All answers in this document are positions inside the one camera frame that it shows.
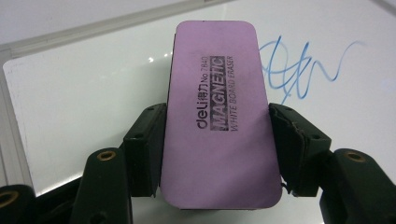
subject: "magnetic eraser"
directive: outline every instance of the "magnetic eraser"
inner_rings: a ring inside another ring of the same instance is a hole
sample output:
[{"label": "magnetic eraser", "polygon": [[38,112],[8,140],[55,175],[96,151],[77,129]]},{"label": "magnetic eraser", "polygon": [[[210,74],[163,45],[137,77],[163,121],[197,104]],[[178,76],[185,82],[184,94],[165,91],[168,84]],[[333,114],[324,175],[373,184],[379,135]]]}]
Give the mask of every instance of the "magnetic eraser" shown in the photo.
[{"label": "magnetic eraser", "polygon": [[169,84],[161,190],[180,209],[275,205],[281,180],[254,27],[184,21]]}]

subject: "black plastic part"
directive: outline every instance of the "black plastic part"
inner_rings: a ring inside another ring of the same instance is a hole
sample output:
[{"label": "black plastic part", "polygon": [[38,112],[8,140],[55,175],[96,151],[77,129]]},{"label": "black plastic part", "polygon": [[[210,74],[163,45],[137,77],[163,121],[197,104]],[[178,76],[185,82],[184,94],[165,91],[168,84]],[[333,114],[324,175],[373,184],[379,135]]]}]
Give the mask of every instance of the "black plastic part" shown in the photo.
[{"label": "black plastic part", "polygon": [[0,223],[27,224],[36,222],[35,193],[25,185],[0,188]]},{"label": "black plastic part", "polygon": [[146,108],[123,139],[133,197],[155,196],[163,164],[166,104]]},{"label": "black plastic part", "polygon": [[269,104],[280,173],[294,196],[315,197],[332,139],[295,110]]},{"label": "black plastic part", "polygon": [[121,149],[104,148],[87,159],[70,223],[133,223]]},{"label": "black plastic part", "polygon": [[81,178],[73,180],[57,189],[37,197],[37,223],[69,223],[69,219],[73,210],[73,204],[77,196],[80,179]]},{"label": "black plastic part", "polygon": [[395,224],[396,187],[373,158],[338,149],[327,163],[320,209],[326,224]]}]

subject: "purple felt surface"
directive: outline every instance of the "purple felt surface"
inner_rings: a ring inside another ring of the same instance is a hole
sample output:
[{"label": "purple felt surface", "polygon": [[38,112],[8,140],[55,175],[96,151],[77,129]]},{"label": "purple felt surface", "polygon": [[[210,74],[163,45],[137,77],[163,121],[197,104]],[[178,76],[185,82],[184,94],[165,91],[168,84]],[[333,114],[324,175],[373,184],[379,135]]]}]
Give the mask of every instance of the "purple felt surface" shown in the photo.
[{"label": "purple felt surface", "polygon": [[279,201],[280,184],[254,27],[182,22],[168,99],[163,197],[181,209],[258,209]]}]

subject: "blue marker scribble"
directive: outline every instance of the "blue marker scribble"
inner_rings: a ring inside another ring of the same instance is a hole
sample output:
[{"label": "blue marker scribble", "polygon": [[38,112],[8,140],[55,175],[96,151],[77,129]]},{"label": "blue marker scribble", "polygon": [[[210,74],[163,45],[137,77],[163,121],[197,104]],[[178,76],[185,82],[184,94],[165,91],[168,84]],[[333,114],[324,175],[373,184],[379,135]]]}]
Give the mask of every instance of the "blue marker scribble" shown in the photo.
[{"label": "blue marker scribble", "polygon": [[[340,74],[341,65],[347,51],[352,46],[356,44],[361,44],[361,42],[355,41],[346,47],[339,61],[335,75],[331,76],[329,75],[329,73],[326,71],[323,64],[319,60],[313,60],[312,56],[306,55],[309,48],[309,42],[306,42],[303,52],[301,53],[300,60],[297,63],[293,63],[292,65],[289,65],[288,48],[281,40],[282,40],[282,36],[280,36],[277,41],[271,41],[260,48],[260,51],[273,48],[270,60],[267,65],[262,66],[262,71],[268,77],[268,84],[272,89],[283,90],[285,96],[281,104],[284,104],[285,101],[288,99],[288,97],[291,96],[290,93],[293,89],[296,90],[299,99],[304,99],[306,97],[306,95],[309,92],[312,74],[316,68],[318,68],[321,74],[325,76],[330,82],[334,82]],[[284,64],[284,67],[280,70],[274,70],[272,66],[276,58],[276,54],[279,52],[279,49],[283,49],[286,55],[286,58],[282,63]],[[281,78],[280,84],[276,85],[274,80],[276,79],[279,81],[280,78]]]}]

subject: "blue ink writing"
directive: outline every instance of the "blue ink writing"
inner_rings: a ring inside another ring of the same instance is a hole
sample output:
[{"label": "blue ink writing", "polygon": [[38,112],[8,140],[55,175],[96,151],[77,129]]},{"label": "blue ink writing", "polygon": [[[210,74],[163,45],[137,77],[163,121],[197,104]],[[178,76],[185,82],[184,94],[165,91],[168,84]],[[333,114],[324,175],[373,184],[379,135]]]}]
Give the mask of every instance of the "blue ink writing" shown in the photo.
[{"label": "blue ink writing", "polygon": [[[335,75],[331,76],[319,60],[313,60],[312,56],[307,55],[309,42],[306,42],[303,52],[301,53],[300,60],[297,63],[289,64],[288,48],[282,42],[282,36],[280,36],[277,41],[271,41],[260,48],[260,52],[272,48],[268,64],[262,66],[262,71],[264,72],[264,75],[268,77],[268,84],[272,89],[283,90],[285,96],[281,104],[286,102],[288,97],[291,96],[291,92],[293,90],[296,90],[299,99],[304,99],[309,92],[311,77],[316,68],[318,68],[320,73],[330,82],[334,82],[340,74],[344,56],[355,44],[361,44],[361,42],[355,41],[346,47],[339,61]],[[275,62],[276,59],[280,58],[278,55],[280,50],[284,51],[284,57],[286,58],[284,58],[283,62]],[[281,64],[283,67],[280,70],[273,69],[273,64],[275,63]]]}]

